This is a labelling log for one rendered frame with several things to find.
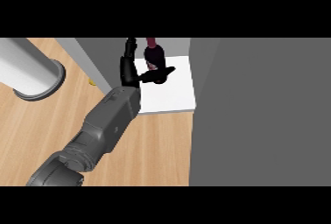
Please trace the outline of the dark wine bottle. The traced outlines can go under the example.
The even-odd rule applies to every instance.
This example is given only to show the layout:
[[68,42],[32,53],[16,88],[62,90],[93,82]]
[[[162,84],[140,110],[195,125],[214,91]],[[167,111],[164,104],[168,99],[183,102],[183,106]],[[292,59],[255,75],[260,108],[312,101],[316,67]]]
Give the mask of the dark wine bottle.
[[156,44],[155,38],[146,38],[148,46],[143,51],[149,70],[161,70],[165,68],[165,56],[161,46]]

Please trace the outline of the white cylinder with grey base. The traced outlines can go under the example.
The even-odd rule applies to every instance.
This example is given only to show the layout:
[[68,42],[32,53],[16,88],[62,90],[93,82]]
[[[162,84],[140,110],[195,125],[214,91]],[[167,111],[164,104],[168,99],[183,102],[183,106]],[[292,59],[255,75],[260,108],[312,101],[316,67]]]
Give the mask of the white cylinder with grey base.
[[46,99],[60,88],[66,69],[26,38],[0,38],[0,82],[28,102]]

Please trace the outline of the white cabinet shelf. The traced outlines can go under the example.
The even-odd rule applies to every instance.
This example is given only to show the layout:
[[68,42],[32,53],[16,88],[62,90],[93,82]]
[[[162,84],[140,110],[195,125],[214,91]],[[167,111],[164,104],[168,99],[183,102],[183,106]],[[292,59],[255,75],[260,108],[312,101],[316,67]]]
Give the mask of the white cabinet shelf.
[[192,71],[187,56],[165,58],[168,67],[176,67],[167,81],[140,84],[140,113],[159,114],[195,110]]

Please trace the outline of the grey cabinet body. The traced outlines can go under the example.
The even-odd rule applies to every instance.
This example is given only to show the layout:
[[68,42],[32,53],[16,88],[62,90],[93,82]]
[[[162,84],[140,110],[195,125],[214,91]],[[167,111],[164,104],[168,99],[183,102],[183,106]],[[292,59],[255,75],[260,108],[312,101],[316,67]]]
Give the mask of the grey cabinet body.
[[[125,38],[56,38],[103,94],[120,85],[120,56],[125,41]],[[186,81],[190,78],[190,39],[156,38],[156,43],[165,52],[167,66],[176,67],[170,77],[176,81]]]

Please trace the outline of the dark grey cabinet door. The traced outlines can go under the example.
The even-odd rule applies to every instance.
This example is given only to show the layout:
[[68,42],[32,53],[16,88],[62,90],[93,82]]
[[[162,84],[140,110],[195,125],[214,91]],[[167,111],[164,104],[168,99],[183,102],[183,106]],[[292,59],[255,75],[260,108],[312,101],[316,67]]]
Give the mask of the dark grey cabinet door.
[[193,112],[195,186],[331,186],[331,38],[224,38]]

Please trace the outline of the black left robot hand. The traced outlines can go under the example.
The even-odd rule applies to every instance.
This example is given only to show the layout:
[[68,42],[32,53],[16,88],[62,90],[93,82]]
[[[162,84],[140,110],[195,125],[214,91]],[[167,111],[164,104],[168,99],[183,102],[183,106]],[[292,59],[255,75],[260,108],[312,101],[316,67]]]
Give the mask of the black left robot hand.
[[134,52],[137,49],[137,40],[128,38],[125,42],[124,55],[120,57],[120,81],[125,87],[140,87],[140,83],[153,82],[162,84],[167,81],[168,75],[176,70],[173,66],[165,66],[161,70],[149,70],[143,73],[137,73],[134,66]]

